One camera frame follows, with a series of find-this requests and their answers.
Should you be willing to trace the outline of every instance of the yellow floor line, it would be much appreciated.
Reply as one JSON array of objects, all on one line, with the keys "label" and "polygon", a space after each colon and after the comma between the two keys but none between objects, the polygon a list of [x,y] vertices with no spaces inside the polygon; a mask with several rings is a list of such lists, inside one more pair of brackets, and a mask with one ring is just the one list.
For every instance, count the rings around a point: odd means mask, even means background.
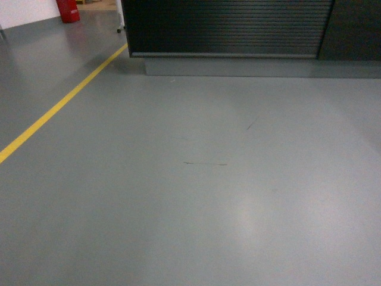
[{"label": "yellow floor line", "polygon": [[4,162],[14,151],[24,144],[38,129],[40,129],[50,118],[52,118],[61,108],[63,108],[78,92],[80,92],[98,73],[100,73],[110,62],[112,62],[121,52],[127,48],[127,44],[123,45],[116,51],[110,58],[105,60],[99,67],[97,67],[91,74],[87,76],[79,85],[77,85],[71,92],[69,92],[63,99],[61,99],[55,106],[48,112],[40,117],[34,124],[26,129],[19,137],[13,140],[10,145],[6,146],[0,152],[0,164]]}]

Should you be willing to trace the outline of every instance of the floor scratch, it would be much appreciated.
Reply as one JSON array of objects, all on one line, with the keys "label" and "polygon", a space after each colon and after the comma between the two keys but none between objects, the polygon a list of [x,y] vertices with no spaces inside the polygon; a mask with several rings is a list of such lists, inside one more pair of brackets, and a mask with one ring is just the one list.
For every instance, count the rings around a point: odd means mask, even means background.
[{"label": "floor scratch", "polygon": [[260,118],[259,115],[254,119],[254,121],[250,124],[250,126],[246,130],[249,130],[250,127],[258,120],[258,118]]},{"label": "floor scratch", "polygon": [[191,162],[184,162],[185,164],[193,164],[193,165],[215,165],[215,166],[227,166],[227,164],[214,164],[214,163],[191,163]]}]

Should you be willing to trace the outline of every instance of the red fire extinguisher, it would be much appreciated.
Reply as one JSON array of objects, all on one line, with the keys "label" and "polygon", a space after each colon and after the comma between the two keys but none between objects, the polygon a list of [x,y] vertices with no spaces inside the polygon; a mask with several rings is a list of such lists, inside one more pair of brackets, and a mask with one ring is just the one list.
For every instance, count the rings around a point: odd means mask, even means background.
[{"label": "red fire extinguisher", "polygon": [[79,12],[76,0],[56,0],[62,22],[72,23],[79,21]]}]

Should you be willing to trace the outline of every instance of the floor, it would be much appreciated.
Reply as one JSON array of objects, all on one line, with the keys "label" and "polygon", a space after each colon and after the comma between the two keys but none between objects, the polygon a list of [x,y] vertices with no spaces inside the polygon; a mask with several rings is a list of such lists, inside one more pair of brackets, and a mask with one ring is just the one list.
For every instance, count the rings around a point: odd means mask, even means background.
[{"label": "floor", "polygon": [[78,10],[116,10],[116,0],[92,0],[85,2],[83,5],[82,2],[77,3]]},{"label": "floor", "polygon": [[[0,150],[115,23],[7,35]],[[379,286],[380,174],[379,79],[145,76],[124,51],[0,164],[0,285]]]}]

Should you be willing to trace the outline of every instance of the roller shutter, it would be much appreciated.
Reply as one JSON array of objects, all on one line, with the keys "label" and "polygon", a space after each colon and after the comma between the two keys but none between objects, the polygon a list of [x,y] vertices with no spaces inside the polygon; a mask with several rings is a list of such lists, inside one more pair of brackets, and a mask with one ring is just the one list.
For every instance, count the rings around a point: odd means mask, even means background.
[{"label": "roller shutter", "polygon": [[329,0],[124,0],[132,56],[316,58]]}]

